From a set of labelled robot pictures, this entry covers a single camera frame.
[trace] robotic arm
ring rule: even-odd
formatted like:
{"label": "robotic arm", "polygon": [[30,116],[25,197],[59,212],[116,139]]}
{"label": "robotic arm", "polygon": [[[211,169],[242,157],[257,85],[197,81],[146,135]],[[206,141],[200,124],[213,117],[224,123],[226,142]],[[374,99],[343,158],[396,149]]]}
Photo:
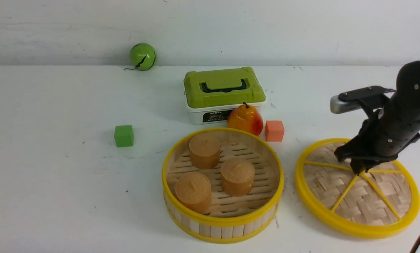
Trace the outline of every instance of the robotic arm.
{"label": "robotic arm", "polygon": [[[388,98],[388,92],[395,93]],[[396,160],[399,152],[420,138],[420,61],[400,69],[396,90],[361,88],[333,96],[330,105],[335,114],[363,109],[368,116],[358,135],[335,150],[339,162],[350,158],[352,170],[360,174]]]}

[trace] green cube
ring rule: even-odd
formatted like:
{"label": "green cube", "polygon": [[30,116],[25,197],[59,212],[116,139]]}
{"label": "green cube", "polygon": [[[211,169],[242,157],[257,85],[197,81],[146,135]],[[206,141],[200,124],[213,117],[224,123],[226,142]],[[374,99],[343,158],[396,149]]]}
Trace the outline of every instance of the green cube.
{"label": "green cube", "polygon": [[116,147],[133,146],[133,129],[132,125],[117,125],[115,127]]}

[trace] pear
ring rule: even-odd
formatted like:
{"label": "pear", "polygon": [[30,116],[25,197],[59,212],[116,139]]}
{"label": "pear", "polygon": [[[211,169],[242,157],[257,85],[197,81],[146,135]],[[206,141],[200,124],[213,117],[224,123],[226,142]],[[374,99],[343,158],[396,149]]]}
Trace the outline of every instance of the pear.
{"label": "pear", "polygon": [[255,136],[263,131],[263,119],[257,109],[246,102],[231,111],[227,119],[228,128],[236,128]]}

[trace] box lid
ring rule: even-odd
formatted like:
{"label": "box lid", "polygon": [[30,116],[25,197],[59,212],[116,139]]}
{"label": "box lid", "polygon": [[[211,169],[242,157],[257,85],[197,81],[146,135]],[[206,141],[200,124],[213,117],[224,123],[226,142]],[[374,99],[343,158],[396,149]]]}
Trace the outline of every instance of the box lid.
{"label": "box lid", "polygon": [[266,99],[251,67],[186,73],[183,80],[191,108],[258,103]]}

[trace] yellow spoke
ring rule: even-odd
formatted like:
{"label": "yellow spoke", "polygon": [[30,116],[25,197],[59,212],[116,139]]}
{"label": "yellow spoke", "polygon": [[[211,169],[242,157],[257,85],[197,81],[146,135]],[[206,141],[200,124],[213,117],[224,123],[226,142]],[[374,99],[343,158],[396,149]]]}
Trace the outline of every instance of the yellow spoke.
{"label": "yellow spoke", "polygon": [[369,170],[368,173],[402,173],[402,171],[395,171],[395,170]]}
{"label": "yellow spoke", "polygon": [[355,175],[354,178],[352,179],[352,181],[348,184],[348,186],[346,187],[345,191],[338,198],[337,202],[335,203],[335,205],[330,210],[332,213],[335,211],[335,209],[338,207],[338,205],[342,202],[343,198],[346,196],[346,193],[352,188],[352,186],[354,185],[355,181],[357,181],[357,178],[358,178],[358,176]]}
{"label": "yellow spoke", "polygon": [[379,189],[378,186],[376,186],[376,184],[374,184],[374,182],[372,182],[366,175],[365,173],[361,174],[362,178],[369,183],[369,185],[371,185],[371,187],[377,192],[377,194],[379,194],[379,196],[382,198],[382,200],[385,202],[385,204],[388,206],[388,208],[392,211],[392,213],[396,216],[396,218],[398,219],[398,221],[401,220],[401,217],[398,215],[398,213],[396,212],[395,208],[392,206],[392,204],[388,201],[387,197],[385,197],[385,195],[383,194],[383,192]]}
{"label": "yellow spoke", "polygon": [[310,164],[310,165],[331,167],[331,168],[336,168],[336,169],[340,169],[340,170],[344,170],[344,171],[352,171],[348,167],[344,167],[344,166],[341,166],[341,165],[330,164],[330,163],[324,163],[324,162],[308,162],[308,161],[305,161],[304,163],[305,164]]}

